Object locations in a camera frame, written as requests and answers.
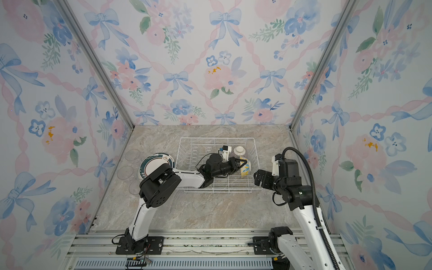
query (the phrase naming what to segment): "marble countertop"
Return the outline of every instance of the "marble countertop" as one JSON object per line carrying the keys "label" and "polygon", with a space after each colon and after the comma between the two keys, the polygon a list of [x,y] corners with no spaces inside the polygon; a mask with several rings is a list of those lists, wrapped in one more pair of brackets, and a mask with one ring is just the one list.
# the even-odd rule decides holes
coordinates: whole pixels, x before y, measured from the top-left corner
{"label": "marble countertop", "polygon": [[[182,137],[254,138],[260,169],[272,170],[271,157],[292,146],[285,125],[136,126],[108,187],[91,231],[125,230],[138,207],[137,187],[141,162],[156,152],[176,159]],[[286,158],[294,158],[288,152]],[[273,191],[251,193],[186,193],[176,190],[156,212],[150,229],[298,228],[287,205],[272,202]]]}

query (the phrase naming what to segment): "plate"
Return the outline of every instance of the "plate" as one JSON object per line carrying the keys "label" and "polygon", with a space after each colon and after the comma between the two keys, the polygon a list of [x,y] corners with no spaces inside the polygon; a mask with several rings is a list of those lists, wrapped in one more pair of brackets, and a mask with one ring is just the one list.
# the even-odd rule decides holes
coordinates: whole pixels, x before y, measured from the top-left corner
{"label": "plate", "polygon": [[146,157],[138,170],[138,179],[143,180],[164,163],[168,163],[171,168],[175,167],[174,159],[167,153],[156,153]]}

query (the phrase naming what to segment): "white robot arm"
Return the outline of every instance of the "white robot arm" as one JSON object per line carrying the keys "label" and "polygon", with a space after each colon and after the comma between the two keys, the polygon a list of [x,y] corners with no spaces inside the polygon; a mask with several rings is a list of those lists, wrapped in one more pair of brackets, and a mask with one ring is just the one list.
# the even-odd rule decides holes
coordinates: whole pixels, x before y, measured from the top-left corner
{"label": "white robot arm", "polygon": [[[302,185],[298,164],[293,159],[285,159],[287,150],[295,151],[305,162],[311,186]],[[254,174],[255,185],[274,190],[282,195],[285,203],[299,222],[312,260],[297,244],[295,236],[288,227],[272,228],[269,239],[270,248],[281,252],[296,270],[345,270],[330,240],[321,208],[315,194],[314,179],[303,155],[292,147],[287,147],[282,154],[272,158],[273,171],[258,170]],[[119,241],[117,254],[140,254],[147,247],[150,223],[157,207],[161,206],[177,187],[204,188],[220,175],[230,175],[245,165],[245,160],[230,157],[227,162],[222,156],[212,154],[196,171],[181,171],[163,164],[146,177],[140,184],[140,203],[137,212],[126,232]]]}
{"label": "white robot arm", "polygon": [[[182,171],[172,169],[172,171],[181,178],[177,187],[195,187],[199,188],[203,185],[205,179],[199,171]],[[166,201],[167,197],[162,197],[162,203]],[[147,208],[146,202],[143,197],[140,198],[137,213],[129,226],[129,232],[134,241],[139,241],[149,234],[150,223],[155,215],[157,207]]]}

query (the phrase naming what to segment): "metal rail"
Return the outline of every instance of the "metal rail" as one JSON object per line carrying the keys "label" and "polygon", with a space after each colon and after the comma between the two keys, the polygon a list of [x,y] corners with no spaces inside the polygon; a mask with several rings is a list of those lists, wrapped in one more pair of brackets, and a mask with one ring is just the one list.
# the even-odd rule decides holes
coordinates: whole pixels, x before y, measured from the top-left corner
{"label": "metal rail", "polygon": [[[309,248],[301,229],[291,229],[300,246],[309,253]],[[116,245],[111,239],[123,231],[97,231],[87,235],[77,235],[66,255],[63,267],[74,268],[79,258],[121,257],[116,255]],[[257,258],[266,255],[254,255],[254,248],[247,246],[254,236],[268,236],[268,229],[205,229],[205,230],[150,230],[150,236],[164,236],[161,255],[150,258]],[[342,263],[347,269],[353,269],[348,253],[340,235],[330,235]]]}
{"label": "metal rail", "polygon": [[308,88],[306,89],[305,94],[300,101],[299,107],[295,111],[294,119],[292,120],[290,125],[291,131],[295,130],[297,125],[299,124],[302,114],[306,109],[309,100],[312,97],[315,87],[317,86],[321,75],[324,73],[324,70],[327,67],[328,62],[330,61],[336,45],[338,44],[342,34],[345,32],[349,20],[353,16],[354,9],[357,6],[357,2],[357,0],[348,0],[344,10],[340,13],[340,19],[337,23],[337,26],[335,27],[333,34],[330,36],[328,45],[324,53],[322,54],[320,60],[318,61],[317,69],[311,78],[311,82],[309,83]]}
{"label": "metal rail", "polygon": [[78,39],[79,44],[81,45],[85,55],[87,56],[92,67],[95,69],[95,72],[98,75],[99,79],[101,80],[102,84],[104,85],[105,89],[107,90],[108,95],[114,102],[114,105],[117,107],[118,112],[120,113],[120,115],[122,116],[122,118],[124,119],[128,127],[130,129],[133,129],[134,124],[131,118],[129,117],[129,114],[127,113],[125,107],[123,106],[123,103],[121,102],[119,96],[117,95],[117,92],[111,85],[111,80],[109,79],[107,73],[105,72],[95,51],[91,47],[90,42],[87,36],[85,35],[81,25],[79,24],[78,19],[76,18],[71,7],[69,6],[69,3],[67,2],[67,0],[56,0],[54,1],[54,3],[56,4],[64,20],[67,22],[68,26],[70,27],[70,30]]}

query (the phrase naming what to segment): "blue flower pattern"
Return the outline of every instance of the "blue flower pattern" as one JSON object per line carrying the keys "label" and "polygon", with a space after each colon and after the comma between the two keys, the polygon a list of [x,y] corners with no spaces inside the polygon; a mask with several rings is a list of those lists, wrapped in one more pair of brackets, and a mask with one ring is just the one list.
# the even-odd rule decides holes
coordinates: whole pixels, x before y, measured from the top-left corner
{"label": "blue flower pattern", "polygon": [[63,197],[56,202],[44,221],[45,234],[60,236],[64,234],[70,221],[75,216],[76,202],[74,197]]}
{"label": "blue flower pattern", "polygon": [[31,134],[35,134],[38,137],[42,137],[45,131],[45,127],[46,127],[45,121],[43,120],[37,121],[36,119],[33,119],[30,122],[29,132]]}
{"label": "blue flower pattern", "polygon": [[286,13],[288,20],[284,29],[286,34],[296,32],[298,35],[313,29],[320,20],[320,9],[317,0],[304,0],[300,2],[300,7],[291,7]]}
{"label": "blue flower pattern", "polygon": [[130,55],[125,47],[122,47],[121,50],[115,49],[115,52],[117,53],[116,58],[120,61],[120,63],[124,65],[124,63],[127,61],[131,69],[134,70],[136,68],[134,61],[138,60],[138,57],[135,54]]}
{"label": "blue flower pattern", "polygon": [[[342,235],[342,237],[351,245],[359,245],[359,238],[357,237],[354,229],[347,222],[345,222],[345,226],[349,235],[341,230],[340,234]],[[365,250],[369,253],[379,270],[385,270],[385,266],[387,266],[391,270],[396,269],[393,260],[388,255],[382,252],[382,241],[379,238],[367,235],[363,239],[363,244]]]}
{"label": "blue flower pattern", "polygon": [[326,147],[326,138],[323,132],[320,129],[314,131],[314,134],[311,136],[311,145],[314,148],[314,152],[318,155],[324,154]]}
{"label": "blue flower pattern", "polygon": [[217,63],[218,63],[218,61],[216,60],[216,58],[215,58],[214,55],[212,55],[212,56],[210,56],[210,57],[207,57],[207,58],[206,58],[206,61],[207,61],[207,66],[208,66],[208,67],[211,67],[211,66],[217,65]]}
{"label": "blue flower pattern", "polygon": [[67,27],[63,17],[58,12],[52,1],[47,1],[45,5],[41,5],[44,23],[48,29],[51,29],[54,37],[63,45],[66,45],[72,40],[72,33]]}
{"label": "blue flower pattern", "polygon": [[380,124],[376,123],[369,134],[377,141],[384,140],[384,132],[386,128],[384,126],[380,126]]}
{"label": "blue flower pattern", "polygon": [[170,106],[172,113],[175,115],[188,115],[193,111],[192,104],[186,99],[174,100]]}
{"label": "blue flower pattern", "polygon": [[[118,110],[117,108],[113,107],[114,113],[111,115],[110,111],[107,111],[105,114],[105,118],[102,119],[102,124],[106,128],[106,130],[109,130],[111,132],[112,124],[114,123],[114,120],[118,118]],[[107,146],[110,146],[112,144],[112,149],[115,150],[116,142],[112,134],[110,134],[107,138]]]}
{"label": "blue flower pattern", "polygon": [[134,78],[140,82],[140,84],[141,84],[140,89],[142,91],[145,91],[145,92],[150,92],[151,91],[150,86],[152,86],[152,85],[150,83],[147,83],[149,76],[146,76],[143,74],[148,73],[150,71],[150,69],[151,69],[151,67],[146,67],[146,68],[140,68],[140,69],[135,70],[135,74],[137,74],[137,75]]}
{"label": "blue flower pattern", "polygon": [[398,132],[393,133],[391,137],[386,137],[384,143],[387,146],[385,148],[387,155],[395,156],[397,155],[398,152],[406,151],[407,149],[407,147],[405,146],[406,142],[407,139],[402,135],[400,135]]}
{"label": "blue flower pattern", "polygon": [[43,120],[47,120],[48,118],[53,118],[55,116],[55,111],[51,108],[50,103],[48,101],[42,102],[39,101],[35,107],[35,111],[39,113],[39,116]]}

